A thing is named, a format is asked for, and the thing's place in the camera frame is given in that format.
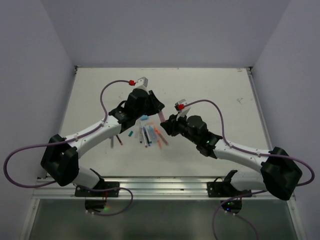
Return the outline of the pink highlighter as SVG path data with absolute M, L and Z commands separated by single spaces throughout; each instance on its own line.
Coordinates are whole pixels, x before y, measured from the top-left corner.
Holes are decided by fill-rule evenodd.
M 159 116 L 160 122 L 163 123 L 165 121 L 165 116 L 164 116 L 163 112 L 162 111 L 159 112 L 158 116 Z

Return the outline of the orange pen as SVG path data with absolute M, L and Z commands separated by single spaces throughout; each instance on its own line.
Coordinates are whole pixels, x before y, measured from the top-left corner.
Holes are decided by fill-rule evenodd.
M 158 134 L 157 130 L 155 130 L 155 135 L 156 135 L 156 138 L 157 138 L 158 147 L 159 147 L 160 150 L 162 150 L 162 145 L 161 145 L 160 137 L 159 137 L 159 134 Z

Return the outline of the light blue highlighter cap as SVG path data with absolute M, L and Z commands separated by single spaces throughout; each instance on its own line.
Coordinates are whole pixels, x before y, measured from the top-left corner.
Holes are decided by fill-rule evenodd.
M 142 115 L 141 117 L 140 117 L 140 120 L 141 121 L 145 121 L 145 120 L 148 120 L 149 119 L 149 117 L 147 116 L 147 115 Z

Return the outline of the light blue highlighter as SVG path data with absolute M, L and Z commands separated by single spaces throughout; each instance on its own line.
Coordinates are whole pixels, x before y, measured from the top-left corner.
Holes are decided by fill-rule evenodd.
M 155 130 L 152 128 L 152 126 L 150 125 L 148 127 L 148 132 L 149 132 L 149 135 L 151 136 L 151 139 L 154 143 L 156 143 L 158 140 L 157 140 L 157 136 L 156 136 L 156 132 Z

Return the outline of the green capped marker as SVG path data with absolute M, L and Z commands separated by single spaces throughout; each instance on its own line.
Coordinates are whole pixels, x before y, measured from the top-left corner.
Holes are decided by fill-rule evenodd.
M 151 145 L 151 144 L 152 144 L 152 138 L 151 138 L 151 135 L 150 135 L 150 133 L 149 133 L 149 131 L 148 131 L 148 127 L 145 126 L 144 128 L 145 128 L 145 130 L 146 130 L 146 135 L 147 135 L 147 137 L 148 137 L 148 142 L 149 142 L 148 144 Z

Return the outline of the blue pen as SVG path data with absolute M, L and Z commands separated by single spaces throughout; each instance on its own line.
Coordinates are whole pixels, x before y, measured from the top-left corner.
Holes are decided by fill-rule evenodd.
M 148 147 L 150 147 L 151 142 L 150 142 L 150 138 L 148 137 L 147 130 L 146 130 L 146 128 L 145 128 L 144 126 L 142 127 L 142 129 L 143 129 L 143 132 L 144 132 L 144 136 L 145 136 L 145 139 L 146 139 L 147 145 L 148 145 Z

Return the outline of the white blue-tipped marker pen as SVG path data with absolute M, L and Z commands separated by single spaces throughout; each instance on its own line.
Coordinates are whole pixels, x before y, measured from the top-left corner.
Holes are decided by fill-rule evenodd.
M 142 125 L 139 122 L 139 142 L 142 144 L 143 143 L 143 133 L 142 133 Z

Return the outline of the pink capped marker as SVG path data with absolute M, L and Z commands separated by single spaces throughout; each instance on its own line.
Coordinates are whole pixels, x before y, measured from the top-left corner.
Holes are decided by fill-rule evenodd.
M 144 147 L 147 148 L 148 147 L 148 142 L 147 142 L 147 139 L 146 139 L 146 136 L 145 136 L 145 133 L 144 133 L 143 129 L 141 129 L 141 135 L 142 135 Z

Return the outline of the red pen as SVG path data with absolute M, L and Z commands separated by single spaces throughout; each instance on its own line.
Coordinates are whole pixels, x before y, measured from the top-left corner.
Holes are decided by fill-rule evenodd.
M 116 138 L 117 138 L 118 142 L 120 143 L 120 145 L 123 146 L 123 142 L 121 141 L 120 137 L 118 135 L 116 135 Z

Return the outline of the purple highlighter pen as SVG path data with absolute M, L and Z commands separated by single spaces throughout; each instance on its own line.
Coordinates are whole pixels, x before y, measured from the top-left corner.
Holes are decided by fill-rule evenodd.
M 112 136 L 110 138 L 110 148 L 113 149 L 114 148 L 114 136 Z

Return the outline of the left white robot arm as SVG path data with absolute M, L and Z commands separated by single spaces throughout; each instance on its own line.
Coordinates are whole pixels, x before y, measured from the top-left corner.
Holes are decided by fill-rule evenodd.
M 158 114 L 164 107 L 152 91 L 136 88 L 99 122 L 74 135 L 51 137 L 40 165 L 61 187 L 74 184 L 99 196 L 105 181 L 95 170 L 80 167 L 79 159 L 106 139 L 134 126 L 141 116 Z

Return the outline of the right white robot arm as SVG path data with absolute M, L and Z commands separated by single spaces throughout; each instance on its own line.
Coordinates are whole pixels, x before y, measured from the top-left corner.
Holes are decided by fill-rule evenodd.
M 213 191 L 211 197 L 235 197 L 258 190 L 267 191 L 274 197 L 287 201 L 302 177 L 300 168 L 282 148 L 260 150 L 235 146 L 209 131 L 207 124 L 198 115 L 171 115 L 160 125 L 169 136 L 181 135 L 191 141 L 205 157 L 231 161 L 252 170 L 231 170 L 223 181 L 211 182 L 208 186 Z

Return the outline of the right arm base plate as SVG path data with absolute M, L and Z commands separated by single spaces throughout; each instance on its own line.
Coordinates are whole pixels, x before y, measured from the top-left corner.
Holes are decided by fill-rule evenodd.
M 229 182 L 207 182 L 207 195 L 209 198 L 231 198 L 240 195 L 250 194 L 251 190 L 237 190 L 235 187 L 231 185 Z

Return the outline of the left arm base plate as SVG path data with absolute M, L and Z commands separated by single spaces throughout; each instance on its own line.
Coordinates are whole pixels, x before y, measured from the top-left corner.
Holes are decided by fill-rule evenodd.
M 74 196 L 82 198 L 117 198 L 120 183 L 118 181 L 100 182 L 95 188 L 77 186 Z

